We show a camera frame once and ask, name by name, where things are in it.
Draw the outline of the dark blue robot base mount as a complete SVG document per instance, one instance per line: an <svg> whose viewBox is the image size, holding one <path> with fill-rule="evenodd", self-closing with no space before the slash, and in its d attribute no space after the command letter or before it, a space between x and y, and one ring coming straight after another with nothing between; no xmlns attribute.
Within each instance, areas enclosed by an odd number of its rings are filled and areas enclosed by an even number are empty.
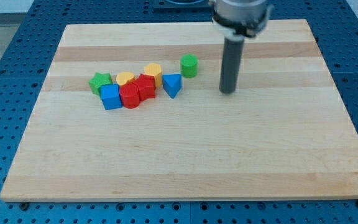
<svg viewBox="0 0 358 224"><path fill-rule="evenodd" d="M208 0L151 0L154 11L209 9Z"/></svg>

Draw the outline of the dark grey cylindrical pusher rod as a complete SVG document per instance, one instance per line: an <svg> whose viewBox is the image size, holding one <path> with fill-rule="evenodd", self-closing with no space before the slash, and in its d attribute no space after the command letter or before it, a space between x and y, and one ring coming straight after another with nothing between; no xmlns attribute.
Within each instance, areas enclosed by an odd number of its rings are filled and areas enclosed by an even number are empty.
<svg viewBox="0 0 358 224"><path fill-rule="evenodd" d="M235 92L241 64L244 40L224 39L219 91L223 94Z"/></svg>

